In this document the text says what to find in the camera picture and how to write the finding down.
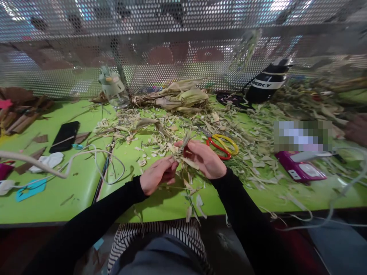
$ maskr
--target black phone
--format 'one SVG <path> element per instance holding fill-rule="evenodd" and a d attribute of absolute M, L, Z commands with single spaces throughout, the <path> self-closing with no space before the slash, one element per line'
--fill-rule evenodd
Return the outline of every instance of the black phone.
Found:
<path fill-rule="evenodd" d="M 70 150 L 75 142 L 76 133 L 78 132 L 79 125 L 80 123 L 78 121 L 73 121 L 61 125 L 60 130 L 58 131 L 55 140 L 49 150 L 50 154 Z"/>

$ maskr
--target perforated metal panel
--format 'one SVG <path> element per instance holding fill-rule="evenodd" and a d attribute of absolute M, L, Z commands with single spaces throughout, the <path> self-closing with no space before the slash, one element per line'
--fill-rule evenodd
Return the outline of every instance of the perforated metal panel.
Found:
<path fill-rule="evenodd" d="M 366 0 L 0 0 L 0 28 L 0 85 L 53 98 L 98 94 L 101 65 L 130 93 L 202 76 L 235 91 L 289 55 L 293 78 L 367 68 Z M 242 36 L 259 28 L 247 69 L 229 70 Z"/>

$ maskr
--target red and yellow scissors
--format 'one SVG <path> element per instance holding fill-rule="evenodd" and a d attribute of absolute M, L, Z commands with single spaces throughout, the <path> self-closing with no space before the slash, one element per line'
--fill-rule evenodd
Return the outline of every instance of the red and yellow scissors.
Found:
<path fill-rule="evenodd" d="M 200 131 L 202 131 L 207 136 L 208 139 L 206 140 L 206 144 L 208 146 L 210 146 L 210 143 L 211 143 L 211 144 L 213 144 L 214 147 L 216 147 L 217 149 L 219 149 L 220 151 L 224 152 L 227 155 L 226 157 L 218 155 L 221 160 L 229 160 L 229 159 L 231 159 L 232 155 L 237 155 L 238 154 L 237 144 L 233 140 L 231 140 L 229 137 L 226 137 L 226 136 L 223 136 L 223 135 L 220 135 L 220 134 L 211 134 L 207 130 L 205 130 L 202 127 L 199 127 L 199 126 L 198 126 L 198 128 L 200 129 Z M 222 147 L 217 145 L 212 140 L 212 138 L 217 140 L 221 144 Z M 228 141 L 234 147 L 234 151 L 230 150 L 226 146 L 226 144 L 223 142 L 222 139 L 225 139 L 226 141 Z"/>

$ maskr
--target person's right hand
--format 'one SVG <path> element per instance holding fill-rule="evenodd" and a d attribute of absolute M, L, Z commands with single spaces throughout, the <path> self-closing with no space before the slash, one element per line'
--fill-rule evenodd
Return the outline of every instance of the person's right hand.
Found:
<path fill-rule="evenodd" d="M 359 114 L 347 123 L 345 138 L 367 148 L 367 114 Z"/>
<path fill-rule="evenodd" d="M 175 146 L 181 147 L 182 141 L 176 142 Z M 198 140 L 189 141 L 183 151 L 183 156 L 199 165 L 200 171 L 210 180 L 222 178 L 227 173 L 227 167 L 218 155 L 209 146 Z"/>

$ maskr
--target clear plastic bottle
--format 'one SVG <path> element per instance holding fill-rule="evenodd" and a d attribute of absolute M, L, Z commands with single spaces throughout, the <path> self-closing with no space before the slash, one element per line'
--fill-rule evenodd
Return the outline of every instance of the clear plastic bottle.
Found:
<path fill-rule="evenodd" d="M 98 82 L 102 85 L 102 91 L 115 110 L 127 108 L 130 105 L 125 86 L 117 73 L 111 71 L 107 66 L 102 66 Z"/>

